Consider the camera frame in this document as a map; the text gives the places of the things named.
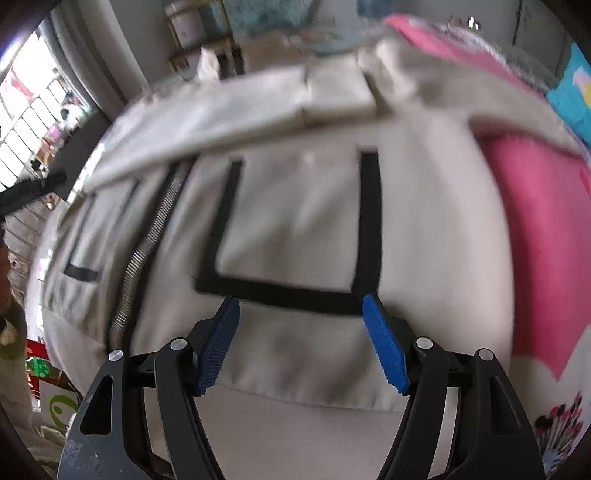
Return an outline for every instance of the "printed pattern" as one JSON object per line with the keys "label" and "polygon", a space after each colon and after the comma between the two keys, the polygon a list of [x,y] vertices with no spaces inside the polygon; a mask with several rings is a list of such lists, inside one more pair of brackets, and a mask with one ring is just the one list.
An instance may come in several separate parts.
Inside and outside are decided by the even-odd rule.
{"label": "printed pattern", "polygon": [[577,393],[570,408],[566,404],[555,406],[550,413],[534,422],[535,439],[538,442],[546,478],[549,478],[569,456],[573,442],[579,435],[583,422],[581,393]]}

